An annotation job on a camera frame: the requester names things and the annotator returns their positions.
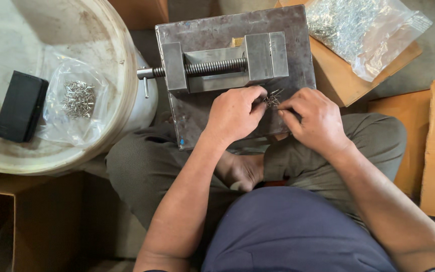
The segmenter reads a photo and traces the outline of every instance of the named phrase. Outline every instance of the man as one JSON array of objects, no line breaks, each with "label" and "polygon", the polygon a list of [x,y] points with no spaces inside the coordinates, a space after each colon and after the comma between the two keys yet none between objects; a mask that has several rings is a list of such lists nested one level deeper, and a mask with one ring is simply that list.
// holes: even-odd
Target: man
[{"label": "man", "polygon": [[[402,124],[341,117],[304,88],[278,107],[292,137],[264,155],[226,152],[257,127],[266,105],[253,102],[265,95],[254,86],[217,97],[190,155],[177,150],[170,124],[112,148],[110,181],[148,229],[134,271],[188,271],[203,252],[203,271],[435,271],[435,223],[391,182]],[[251,191],[278,180],[287,186]]]}]

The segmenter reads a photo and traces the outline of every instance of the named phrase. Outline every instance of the forearm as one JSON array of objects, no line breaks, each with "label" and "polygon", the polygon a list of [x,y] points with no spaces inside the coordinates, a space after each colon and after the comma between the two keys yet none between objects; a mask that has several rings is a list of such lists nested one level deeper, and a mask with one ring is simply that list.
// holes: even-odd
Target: forearm
[{"label": "forearm", "polygon": [[434,252],[435,223],[350,143],[327,160],[345,182],[366,226],[393,257]]},{"label": "forearm", "polygon": [[202,236],[211,177],[226,147],[203,133],[160,202],[141,251],[174,258],[194,253]]}]

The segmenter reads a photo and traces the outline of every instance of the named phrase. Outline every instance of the plastic bucket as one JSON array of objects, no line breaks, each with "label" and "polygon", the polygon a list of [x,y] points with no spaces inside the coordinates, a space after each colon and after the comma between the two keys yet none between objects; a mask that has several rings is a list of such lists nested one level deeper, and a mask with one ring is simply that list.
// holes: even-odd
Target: plastic bucket
[{"label": "plastic bucket", "polygon": [[157,107],[157,85],[150,98],[136,70],[148,66],[129,31],[106,0],[0,0],[0,109],[13,70],[39,76],[48,47],[81,59],[110,84],[108,126],[82,149],[34,137],[17,144],[0,138],[0,172],[25,175],[68,170],[100,154],[123,133],[148,127]]}]

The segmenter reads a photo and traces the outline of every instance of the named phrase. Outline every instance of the gray pants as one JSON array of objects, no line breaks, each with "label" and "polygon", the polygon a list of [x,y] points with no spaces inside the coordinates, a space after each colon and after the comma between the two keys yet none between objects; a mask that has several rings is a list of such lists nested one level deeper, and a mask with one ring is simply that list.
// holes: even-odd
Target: gray pants
[{"label": "gray pants", "polygon": [[[347,137],[393,181],[406,148],[406,130],[402,123],[376,113],[344,115],[342,121]],[[108,153],[110,182],[146,229],[188,157],[189,152],[178,151],[173,126],[166,123],[131,133]],[[287,180],[287,186],[315,192],[363,224],[335,169],[293,136],[266,150],[264,180]],[[243,194],[230,190],[216,176],[212,177],[202,238],[204,248],[226,209]]]}]

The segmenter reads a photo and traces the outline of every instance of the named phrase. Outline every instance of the concrete floor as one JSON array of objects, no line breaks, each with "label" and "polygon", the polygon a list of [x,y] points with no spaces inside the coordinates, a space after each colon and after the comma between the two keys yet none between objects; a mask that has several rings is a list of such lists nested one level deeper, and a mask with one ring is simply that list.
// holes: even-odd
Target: concrete floor
[{"label": "concrete floor", "polygon": [[[272,8],[276,0],[168,0],[172,22],[216,15],[230,15],[253,10]],[[428,89],[435,79],[435,1],[402,0],[407,7],[421,10],[432,21],[432,27],[418,42],[423,53],[412,63],[380,84],[351,107],[352,111],[364,111],[366,101],[378,97],[397,95]],[[150,66],[160,66],[159,52],[154,30],[131,31],[137,48]],[[159,106],[157,114],[169,110],[166,86],[158,79]],[[86,183],[88,192],[86,248],[99,257],[135,257],[142,243],[145,230],[106,180]]]}]

